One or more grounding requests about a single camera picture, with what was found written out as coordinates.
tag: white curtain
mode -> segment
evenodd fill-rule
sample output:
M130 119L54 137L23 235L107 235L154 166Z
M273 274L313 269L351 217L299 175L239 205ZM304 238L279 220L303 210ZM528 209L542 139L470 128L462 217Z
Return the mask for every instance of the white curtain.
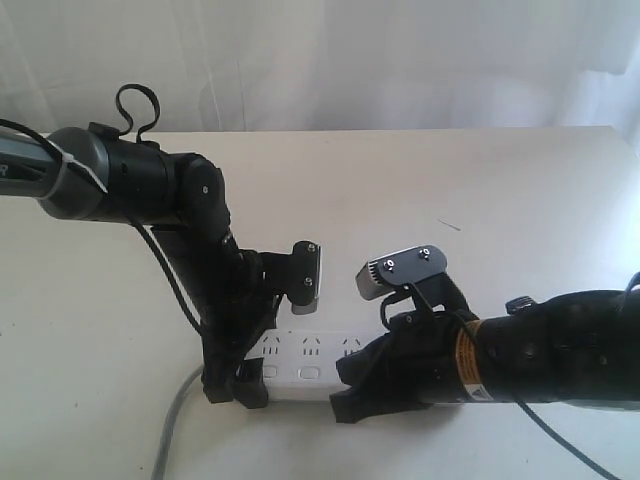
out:
M638 149L639 39L638 0L0 0L0 116L122 126L140 82L162 130L608 124Z

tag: orange label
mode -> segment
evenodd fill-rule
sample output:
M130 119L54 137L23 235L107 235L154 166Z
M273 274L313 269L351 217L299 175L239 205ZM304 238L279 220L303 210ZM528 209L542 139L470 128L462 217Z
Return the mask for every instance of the orange label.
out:
M482 322L482 320L474 320L468 322L467 325L475 335ZM456 364L458 366L460 380L465 386L482 385L482 379L478 371L478 362L476 361L476 349L462 329L458 332L458 338L456 340Z

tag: white power strip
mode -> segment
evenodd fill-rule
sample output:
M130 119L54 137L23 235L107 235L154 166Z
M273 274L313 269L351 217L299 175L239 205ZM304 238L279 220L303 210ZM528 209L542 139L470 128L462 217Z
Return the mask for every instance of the white power strip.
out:
M380 332L267 330L246 358L263 357L264 383L270 400L328 401L347 388L336 360L356 352Z

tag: white table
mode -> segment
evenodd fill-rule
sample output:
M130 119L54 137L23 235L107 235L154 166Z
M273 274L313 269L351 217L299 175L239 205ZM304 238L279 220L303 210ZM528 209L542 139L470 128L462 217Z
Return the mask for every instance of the white table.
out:
M323 245L320 310L283 309L283 326L377 328L354 275L420 243L446 253L481 316L523 294L623 288L640 269L640 164L609 128L151 137L223 168L242 246ZM0 222L0 478L147 478L168 404L201 361L158 265L130 227L53 220L32 200L0 198ZM637 477L640 415L536 410ZM598 478L514 406L347 426L328 404L247 411L201 393L182 412L167 477Z

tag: warning sticker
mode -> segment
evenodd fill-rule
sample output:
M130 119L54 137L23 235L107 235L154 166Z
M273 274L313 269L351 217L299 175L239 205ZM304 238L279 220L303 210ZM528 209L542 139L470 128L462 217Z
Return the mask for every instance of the warning sticker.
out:
M474 334L481 324L482 320L474 320L467 323ZM458 332L458 338L456 339L456 365L460 381L471 398L478 402L490 402L493 400L493 397L489 395L489 392L482 384L476 360L476 350L464 330Z

